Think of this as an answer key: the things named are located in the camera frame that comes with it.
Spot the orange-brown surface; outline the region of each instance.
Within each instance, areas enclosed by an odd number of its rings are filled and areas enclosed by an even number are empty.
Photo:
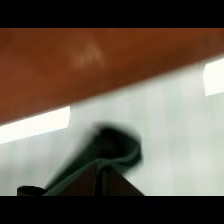
[[[224,51],[224,29],[0,29],[0,122]]]

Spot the dark fabric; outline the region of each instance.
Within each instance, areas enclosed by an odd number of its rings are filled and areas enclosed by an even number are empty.
[[[90,143],[82,150],[82,153],[72,163],[60,173],[47,187],[42,196],[57,196],[70,189],[72,184],[76,189],[81,189],[82,181],[79,179],[86,176],[86,172],[94,167],[94,172],[88,174],[91,176],[92,190],[94,194],[99,193],[102,187],[99,180],[102,179],[102,173],[111,169],[120,175],[136,165],[141,160],[140,141],[128,132],[122,131],[111,125],[98,126],[97,133]]]

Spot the blurry dark object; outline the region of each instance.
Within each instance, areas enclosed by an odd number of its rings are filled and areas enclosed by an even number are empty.
[[[140,196],[122,174],[141,160],[137,139],[102,126],[89,145],[46,190],[23,186],[18,196]]]
[[[0,29],[0,122],[224,52],[223,28]]]

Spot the brown wooden surface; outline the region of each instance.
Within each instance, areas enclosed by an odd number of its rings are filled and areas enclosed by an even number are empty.
[[[0,29],[0,122],[224,51],[224,29]]]

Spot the light fixture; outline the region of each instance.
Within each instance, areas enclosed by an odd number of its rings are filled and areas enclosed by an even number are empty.
[[[69,118],[68,106],[0,126],[0,144],[67,128]]]
[[[203,79],[206,96],[224,92],[224,59],[206,64]]]

